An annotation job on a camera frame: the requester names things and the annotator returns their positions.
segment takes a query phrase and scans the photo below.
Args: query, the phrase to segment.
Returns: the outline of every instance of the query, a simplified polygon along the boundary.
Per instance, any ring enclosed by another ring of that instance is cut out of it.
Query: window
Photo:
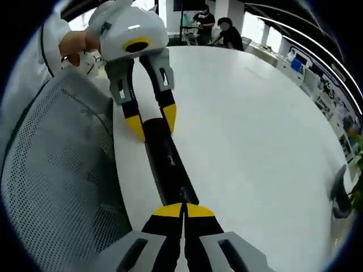
[[[278,52],[281,45],[281,40],[282,34],[273,27],[270,27],[267,37],[267,45],[271,46],[274,52]]]
[[[250,38],[255,43],[260,44],[263,36],[265,23],[255,15],[246,12],[242,26],[242,36]]]

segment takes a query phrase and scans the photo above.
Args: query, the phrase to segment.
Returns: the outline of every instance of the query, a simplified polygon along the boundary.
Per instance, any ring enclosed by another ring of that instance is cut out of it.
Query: white robotic hand
[[[145,141],[142,118],[133,89],[134,59],[139,57],[153,84],[163,118],[174,131],[176,104],[171,90],[174,73],[169,64],[169,38],[163,20],[153,11],[132,7],[132,0],[108,1],[99,6],[89,22],[91,35],[100,40],[110,92],[123,108],[125,120]]]
[[[144,11],[131,4],[132,0],[107,1],[90,18],[89,29],[100,39],[105,61],[148,55],[168,44],[164,22],[154,8]]]

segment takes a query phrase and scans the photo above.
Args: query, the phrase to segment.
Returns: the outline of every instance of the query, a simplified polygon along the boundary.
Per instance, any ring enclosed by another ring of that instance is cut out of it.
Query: black circle
[[[129,53],[139,52],[141,50],[144,50],[148,46],[149,44],[144,41],[135,42],[134,44],[130,44],[129,46],[126,47],[126,52]]]

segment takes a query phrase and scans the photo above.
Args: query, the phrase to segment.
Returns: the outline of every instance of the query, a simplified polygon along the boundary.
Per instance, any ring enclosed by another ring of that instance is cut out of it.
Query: white lab coat
[[[45,24],[50,30],[44,36],[47,57],[49,54],[53,54],[55,56],[50,57],[59,57],[59,62],[61,62],[58,45],[70,31],[68,23],[60,18],[60,14],[53,14]],[[41,86],[51,78],[41,56],[39,35],[40,30],[34,34],[24,48],[5,88],[0,115],[2,137],[4,137],[2,140],[4,141],[8,141],[18,119]]]

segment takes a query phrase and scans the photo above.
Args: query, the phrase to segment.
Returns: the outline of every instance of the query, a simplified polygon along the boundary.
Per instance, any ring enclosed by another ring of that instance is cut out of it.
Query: desk
[[[274,67],[276,67],[277,65],[277,61],[279,59],[277,54],[264,49],[260,45],[250,43],[245,51],[259,57],[260,59],[264,60],[265,62],[271,64]]]
[[[346,163],[328,121],[290,79],[252,54],[171,47],[170,61],[178,105],[173,139],[200,204],[225,231],[266,254],[276,272],[321,271],[329,252],[328,191]],[[159,117],[146,71],[138,62],[134,69],[143,119]],[[120,187],[140,230],[161,201],[145,146],[119,107],[113,119]],[[344,177],[350,184],[349,171]]]

